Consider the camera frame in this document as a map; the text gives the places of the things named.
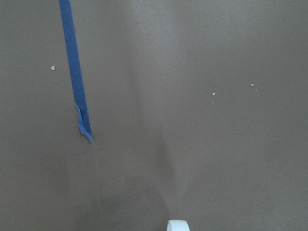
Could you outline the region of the white plastic cup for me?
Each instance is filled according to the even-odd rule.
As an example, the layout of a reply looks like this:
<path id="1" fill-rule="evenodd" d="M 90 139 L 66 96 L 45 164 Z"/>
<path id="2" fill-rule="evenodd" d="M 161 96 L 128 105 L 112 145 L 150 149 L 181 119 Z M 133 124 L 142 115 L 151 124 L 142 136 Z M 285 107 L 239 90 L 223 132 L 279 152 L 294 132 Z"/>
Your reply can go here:
<path id="1" fill-rule="evenodd" d="M 190 231 L 190 228 L 187 221 L 172 219 L 167 223 L 167 231 Z"/>

